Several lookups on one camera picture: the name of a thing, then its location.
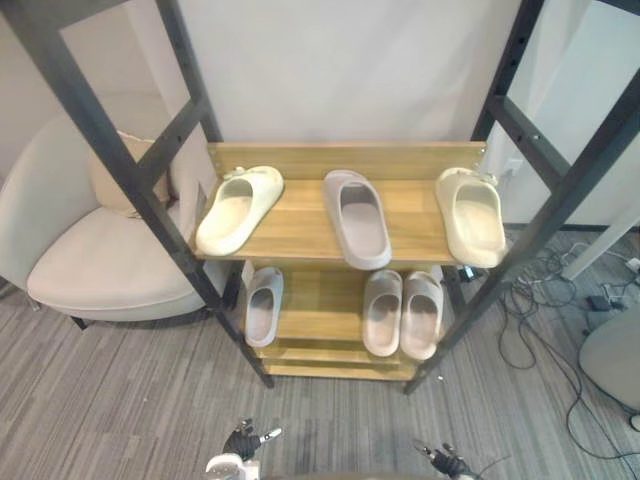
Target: wooden shelf board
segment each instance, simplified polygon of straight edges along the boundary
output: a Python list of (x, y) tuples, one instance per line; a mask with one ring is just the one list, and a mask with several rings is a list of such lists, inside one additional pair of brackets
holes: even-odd
[(331, 365), (271, 364), (269, 362), (265, 363), (265, 368), (272, 375), (390, 381), (411, 380), (415, 372), (414, 367), (387, 369), (378, 365), (354, 368)]
[(283, 270), (278, 339), (362, 341), (367, 272)]
[(284, 178), (321, 180), (331, 170), (356, 170), (369, 180), (435, 180), (450, 167), (474, 168), (485, 142), (256, 144), (211, 143), (218, 175), (236, 166), (271, 165)]
[(362, 342), (286, 341), (278, 340), (266, 348), (256, 349), (265, 360), (337, 362), (362, 365), (402, 365), (412, 361), (400, 352), (389, 357), (370, 354)]
[[(387, 268), (406, 270), (453, 264), (430, 180), (374, 180), (383, 208), (393, 259)], [(209, 257), (195, 248), (196, 256)], [(251, 238), (227, 258), (260, 265), (322, 264), (348, 268), (325, 211), (321, 180), (285, 180), (282, 197)]]

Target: chair armrest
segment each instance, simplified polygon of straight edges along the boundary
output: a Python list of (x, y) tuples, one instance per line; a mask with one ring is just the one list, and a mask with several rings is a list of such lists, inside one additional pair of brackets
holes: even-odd
[(89, 180), (91, 147), (64, 116), (21, 153), (0, 192), (0, 275), (26, 289), (42, 254), (99, 204)]

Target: chair leg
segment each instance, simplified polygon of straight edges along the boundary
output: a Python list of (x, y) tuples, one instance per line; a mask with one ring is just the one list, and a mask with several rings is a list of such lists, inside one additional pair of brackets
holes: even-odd
[(71, 320), (73, 320), (73, 323), (75, 323), (76, 325), (78, 325), (78, 327), (80, 327), (80, 330), (84, 330), (85, 328), (87, 328), (87, 324), (84, 323), (84, 320), (82, 320), (81, 318), (71, 317)]
[(33, 310), (34, 312), (38, 312), (40, 310), (40, 304), (33, 298), (31, 298), (28, 293), (25, 293), (25, 296), (27, 297), (27, 302), (29, 302), (31, 310)]

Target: cream slide sandal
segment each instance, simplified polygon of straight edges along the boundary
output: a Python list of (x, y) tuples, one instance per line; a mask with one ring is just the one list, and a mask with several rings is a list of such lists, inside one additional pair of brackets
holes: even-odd
[(393, 270), (372, 274), (364, 289), (362, 339), (373, 355), (388, 357), (398, 349), (402, 277)]
[(209, 213), (196, 233), (196, 245), (207, 255), (229, 255), (251, 236), (278, 201), (284, 180), (273, 167), (237, 167), (224, 176)]
[(416, 360), (436, 353), (442, 324), (442, 287), (425, 272), (412, 272), (404, 281), (400, 346)]
[(450, 168), (436, 182), (451, 254), (460, 263), (495, 267), (506, 250), (500, 197), (490, 175)]

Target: gray carpet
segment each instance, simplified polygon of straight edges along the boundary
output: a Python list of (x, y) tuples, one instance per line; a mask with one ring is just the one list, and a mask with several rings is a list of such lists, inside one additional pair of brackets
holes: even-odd
[[(566, 251), (593, 238), (565, 232), (553, 245)], [(638, 235), (628, 235), (614, 249), (638, 256), (639, 247)], [(622, 263), (602, 257), (578, 277), (578, 298), (600, 293), (601, 282), (629, 278)], [(625, 300), (638, 302), (639, 294), (629, 288)], [(411, 447), (418, 437), (434, 446), (453, 443), (476, 471), (510, 455), (486, 480), (632, 478), (621, 461), (590, 458), (571, 443), (563, 421), (572, 392), (540, 348), (531, 370), (504, 364), (496, 347), (502, 321), (492, 308), (410, 397), (400, 384), (368, 381), (276, 377), (276, 388), (266, 390), (203, 315), (93, 323), (81, 332), (50, 309), (31, 311), (16, 292), (0, 301), (0, 479), (201, 479), (206, 462), (247, 416), (260, 430), (284, 428), (258, 455), (265, 476), (435, 476)], [(582, 311), (545, 308), (532, 323), (575, 362)], [(514, 361), (525, 363), (513, 326), (506, 340)], [(587, 390), (619, 447), (640, 450), (627, 415), (592, 386)], [(611, 453), (580, 409), (573, 424), (587, 445)], [(640, 475), (640, 458), (630, 462)]]

